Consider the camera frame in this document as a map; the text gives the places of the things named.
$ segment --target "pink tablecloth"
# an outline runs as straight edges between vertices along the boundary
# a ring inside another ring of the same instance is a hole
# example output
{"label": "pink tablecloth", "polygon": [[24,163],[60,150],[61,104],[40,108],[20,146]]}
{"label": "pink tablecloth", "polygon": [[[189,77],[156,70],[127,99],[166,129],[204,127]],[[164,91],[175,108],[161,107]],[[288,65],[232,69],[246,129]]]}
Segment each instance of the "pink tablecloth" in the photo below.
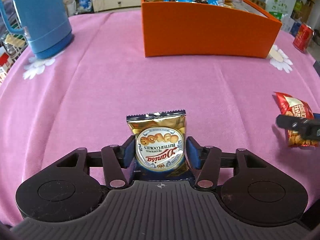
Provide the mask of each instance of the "pink tablecloth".
{"label": "pink tablecloth", "polygon": [[[122,144],[131,135],[126,115],[182,108],[187,134],[200,144],[247,148],[302,183],[308,206],[320,197],[319,149],[288,148],[275,126],[274,91],[320,113],[314,59],[293,47],[291,35],[280,32],[275,42],[293,63],[292,71],[284,65],[287,73],[270,59],[145,58],[139,11],[70,21],[75,39],[62,54],[34,62],[27,49],[0,88],[1,222],[22,220],[15,191],[42,168],[78,147]],[[223,170],[220,181],[228,176]],[[102,173],[95,177],[102,180]]]}

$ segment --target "soda can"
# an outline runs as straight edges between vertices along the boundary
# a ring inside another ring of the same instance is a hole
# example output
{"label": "soda can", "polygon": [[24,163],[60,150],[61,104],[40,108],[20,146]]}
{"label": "soda can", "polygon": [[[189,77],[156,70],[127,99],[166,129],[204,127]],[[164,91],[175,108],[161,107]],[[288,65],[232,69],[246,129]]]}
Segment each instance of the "soda can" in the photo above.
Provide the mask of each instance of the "soda can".
{"label": "soda can", "polygon": [[313,35],[313,29],[311,29],[311,27],[303,23],[301,24],[298,34],[296,35],[293,41],[293,45],[302,53],[305,53]]}

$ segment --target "box of snacks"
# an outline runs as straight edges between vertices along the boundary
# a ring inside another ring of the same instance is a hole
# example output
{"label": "box of snacks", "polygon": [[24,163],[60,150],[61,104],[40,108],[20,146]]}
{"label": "box of snacks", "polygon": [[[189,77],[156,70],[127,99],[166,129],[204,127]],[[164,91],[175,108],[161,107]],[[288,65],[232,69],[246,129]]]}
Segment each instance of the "box of snacks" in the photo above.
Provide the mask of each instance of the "box of snacks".
{"label": "box of snacks", "polygon": [[248,0],[141,0],[146,57],[267,57],[281,22]]}

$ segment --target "blue pitcher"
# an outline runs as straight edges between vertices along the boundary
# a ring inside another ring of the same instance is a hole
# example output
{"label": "blue pitcher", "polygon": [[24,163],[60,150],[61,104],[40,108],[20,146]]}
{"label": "blue pitcher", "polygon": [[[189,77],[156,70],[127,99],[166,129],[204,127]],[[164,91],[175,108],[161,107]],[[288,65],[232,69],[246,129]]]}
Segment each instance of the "blue pitcher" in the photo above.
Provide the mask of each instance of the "blue pitcher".
{"label": "blue pitcher", "polygon": [[25,35],[37,58],[51,57],[72,41],[71,25],[62,0],[13,0],[22,29],[10,26],[0,0],[0,13],[9,32]]}

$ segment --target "thermos base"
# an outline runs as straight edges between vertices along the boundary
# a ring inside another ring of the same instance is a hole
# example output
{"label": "thermos base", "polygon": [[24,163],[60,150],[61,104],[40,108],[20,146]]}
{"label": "thermos base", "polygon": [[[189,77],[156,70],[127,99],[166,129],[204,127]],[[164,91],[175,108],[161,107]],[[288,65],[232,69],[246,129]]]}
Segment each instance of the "thermos base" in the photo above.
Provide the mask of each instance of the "thermos base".
{"label": "thermos base", "polygon": [[65,36],[61,41],[59,41],[58,43],[56,43],[55,45],[53,45],[52,47],[41,51],[39,53],[36,53],[36,57],[39,59],[45,59],[45,58],[49,58],[52,57],[56,54],[58,54],[60,51],[62,51],[65,47],[67,47],[71,41],[73,40],[73,34],[72,32],[70,32],[67,36]]}

